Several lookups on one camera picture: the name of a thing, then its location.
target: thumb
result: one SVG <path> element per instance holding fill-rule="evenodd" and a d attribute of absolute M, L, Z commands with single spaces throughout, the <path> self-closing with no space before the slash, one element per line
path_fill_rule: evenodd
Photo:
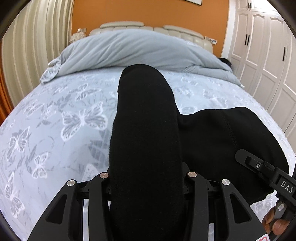
<path fill-rule="evenodd" d="M 289 224 L 290 221 L 279 219 L 272 226 L 272 231 L 275 235 L 281 235 L 286 230 Z"/>

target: bed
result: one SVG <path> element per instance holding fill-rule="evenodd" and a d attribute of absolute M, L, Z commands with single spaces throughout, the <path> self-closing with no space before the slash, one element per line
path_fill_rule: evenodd
<path fill-rule="evenodd" d="M 124 53 L 122 43 L 131 49 Z M 27 240 L 66 181 L 91 180 L 107 170 L 119 77 L 133 61 L 160 70 L 181 114 L 239 106 L 252 110 L 279 142 L 291 175 L 295 154 L 284 133 L 212 51 L 210 42 L 188 29 L 115 22 L 93 30 L 50 62 L 41 84 L 0 127 L 0 210 L 19 238 Z M 105 53 L 108 57 L 100 59 Z M 251 207 L 262 220 L 276 200 L 271 194 Z M 84 240 L 88 240 L 87 208 L 86 201 Z M 213 225 L 209 232 L 213 240 Z"/>

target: folded duvet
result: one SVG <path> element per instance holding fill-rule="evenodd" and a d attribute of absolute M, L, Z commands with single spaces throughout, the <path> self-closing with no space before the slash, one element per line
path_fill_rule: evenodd
<path fill-rule="evenodd" d="M 147 64 L 159 70 L 188 72 L 242 84 L 215 55 L 183 39 L 161 33 L 127 29 L 83 38 L 66 47 L 49 63 L 42 84 L 55 77 L 106 67 Z"/>

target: fingernail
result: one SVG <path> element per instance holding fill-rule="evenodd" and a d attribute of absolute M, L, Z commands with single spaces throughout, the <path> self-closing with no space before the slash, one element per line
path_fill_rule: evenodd
<path fill-rule="evenodd" d="M 271 212 L 269 212 L 265 217 L 265 223 L 269 224 L 272 221 L 273 215 Z"/>
<path fill-rule="evenodd" d="M 277 220 L 274 223 L 273 228 L 279 230 L 281 228 L 281 225 L 282 225 L 281 221 L 280 220 Z"/>

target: headboard cushion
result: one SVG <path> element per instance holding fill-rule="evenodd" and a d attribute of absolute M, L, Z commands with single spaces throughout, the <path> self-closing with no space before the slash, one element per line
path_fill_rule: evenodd
<path fill-rule="evenodd" d="M 119 21 L 119 22 L 110 22 L 110 23 L 104 23 L 100 26 L 100 28 L 108 28 L 108 27 L 120 27 L 120 26 L 138 26 L 142 27 L 145 24 L 142 22 L 136 22 L 136 21 Z"/>
<path fill-rule="evenodd" d="M 178 38 L 193 42 L 201 46 L 202 48 L 208 50 L 209 52 L 213 53 L 213 45 L 208 40 L 205 40 L 203 35 L 193 30 L 181 28 L 173 25 L 165 25 L 162 28 L 159 28 L 159 27 L 153 28 L 150 26 L 144 26 L 144 23 L 142 22 L 132 22 L 132 21 L 111 22 L 111 23 L 104 23 L 101 25 L 100 28 L 96 28 L 92 30 L 89 36 L 92 36 L 95 34 L 101 34 L 108 31 L 131 29 L 131 28 L 146 29 L 146 30 L 162 33 L 165 35 L 178 37 Z"/>

